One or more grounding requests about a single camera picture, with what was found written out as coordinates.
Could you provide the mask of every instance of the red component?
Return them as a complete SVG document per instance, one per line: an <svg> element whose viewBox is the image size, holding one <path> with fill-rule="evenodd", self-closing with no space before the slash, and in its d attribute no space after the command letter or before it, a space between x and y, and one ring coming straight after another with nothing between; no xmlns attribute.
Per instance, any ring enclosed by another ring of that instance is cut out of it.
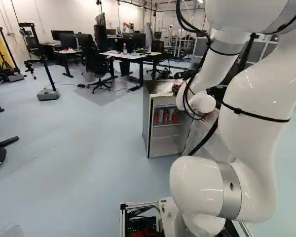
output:
<svg viewBox="0 0 296 237"><path fill-rule="evenodd" d="M168 119L169 119L169 114L168 114L168 113L164 114L164 116L163 116L163 121L164 121L164 122L167 122Z"/></svg>
<svg viewBox="0 0 296 237"><path fill-rule="evenodd" d="M179 115L173 114L172 123L179 123Z"/></svg>
<svg viewBox="0 0 296 237"><path fill-rule="evenodd" d="M179 84L179 83L174 83L173 86L172 86L172 92L173 92L173 96L174 97L177 97L177 94L179 92L179 89L181 87L182 84Z"/></svg>
<svg viewBox="0 0 296 237"><path fill-rule="evenodd" d="M158 114L154 114L153 115L153 123L156 123L158 121L158 118L159 118Z"/></svg>
<svg viewBox="0 0 296 237"><path fill-rule="evenodd" d="M149 233L148 229L144 229L131 235L131 237L159 237L158 233Z"/></svg>

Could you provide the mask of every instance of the black desk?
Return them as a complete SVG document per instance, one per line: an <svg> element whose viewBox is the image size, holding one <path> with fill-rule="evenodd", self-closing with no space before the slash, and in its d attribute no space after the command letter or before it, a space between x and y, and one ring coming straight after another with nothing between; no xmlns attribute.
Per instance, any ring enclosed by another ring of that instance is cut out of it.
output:
<svg viewBox="0 0 296 237"><path fill-rule="evenodd" d="M157 69L158 61L162 58L162 53L158 53L158 52L151 52L150 55L139 55L139 56L133 56L131 54L123 54L123 53L117 53L112 51L107 51L101 54L112 57L120 61L129 61L132 63L138 63L140 86L136 89L141 88L144 84L144 62L146 61L152 62L152 80L156 80L156 69Z"/></svg>

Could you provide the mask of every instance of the metal cart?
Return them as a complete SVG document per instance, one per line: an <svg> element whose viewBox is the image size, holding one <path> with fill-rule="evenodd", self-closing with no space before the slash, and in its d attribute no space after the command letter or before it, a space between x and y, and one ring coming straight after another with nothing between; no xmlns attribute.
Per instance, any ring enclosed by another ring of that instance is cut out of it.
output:
<svg viewBox="0 0 296 237"><path fill-rule="evenodd" d="M157 210L155 216L142 216L145 212L151 212L151 209ZM182 221L180 218L176 218L178 217L177 213L178 209L171 197L144 203L122 203L120 205L119 237L136 236L136 233L145 230L150 231L147 236L174 237L174 232L180 230L173 228L173 222ZM186 230L184 232L184 236L191 236ZM253 237L245 223L230 220L226 220L222 232L227 232L231 237ZM219 233L217 235L217 237L223 236L226 234Z"/></svg>

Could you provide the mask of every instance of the black cable tie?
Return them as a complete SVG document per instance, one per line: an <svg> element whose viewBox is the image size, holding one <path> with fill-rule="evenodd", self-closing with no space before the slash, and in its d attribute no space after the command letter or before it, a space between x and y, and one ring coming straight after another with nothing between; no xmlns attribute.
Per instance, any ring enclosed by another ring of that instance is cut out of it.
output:
<svg viewBox="0 0 296 237"><path fill-rule="evenodd" d="M256 118L256 119L266 120L266 121L270 121L270 122L289 122L291 120L291 118L289 118L289 119L278 119L278 118L270 118L270 117L265 117L265 116L261 116L261 115L256 115L256 114L253 114L253 113L250 113L250 112L243 111L240 108L232 107L232 106L226 104L224 101L222 101L221 103L225 107L227 107L228 109L233 110L234 113L237 114L237 115L246 115L246 116L250 116L250 117L253 117L253 118Z"/></svg>
<svg viewBox="0 0 296 237"><path fill-rule="evenodd" d="M281 25L276 31L274 31L272 33L265 34L265 35L274 35L276 33L279 33L282 30L284 30L287 27L289 27L295 20L296 20L296 15L288 23Z"/></svg>
<svg viewBox="0 0 296 237"><path fill-rule="evenodd" d="M223 55L223 56L236 56L236 55L240 54L240 52L239 53L222 53L222 52L212 49L211 47L210 47L210 50L217 53L217 54Z"/></svg>
<svg viewBox="0 0 296 237"><path fill-rule="evenodd" d="M240 114L242 114L243 111L240 108L235 108L234 112L235 112L235 114L240 115Z"/></svg>

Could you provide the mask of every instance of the can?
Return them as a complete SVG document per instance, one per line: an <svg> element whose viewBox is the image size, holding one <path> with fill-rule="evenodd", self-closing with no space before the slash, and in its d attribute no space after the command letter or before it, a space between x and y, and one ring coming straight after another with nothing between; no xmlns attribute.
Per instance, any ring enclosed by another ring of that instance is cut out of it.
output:
<svg viewBox="0 0 296 237"><path fill-rule="evenodd" d="M177 112L173 113L172 123L179 123L179 115Z"/></svg>
<svg viewBox="0 0 296 237"><path fill-rule="evenodd" d="M159 110L159 116L158 116L158 122L159 123L162 123L162 120L163 120L163 112L164 112L163 109L160 109Z"/></svg>
<svg viewBox="0 0 296 237"><path fill-rule="evenodd" d="M164 113L163 113L163 121L164 121L164 123L166 123L167 121L168 121L168 119L169 119L169 114L168 114L168 111L164 111Z"/></svg>
<svg viewBox="0 0 296 237"><path fill-rule="evenodd" d="M170 108L169 109L169 121L172 121L173 113L174 113L174 108Z"/></svg>

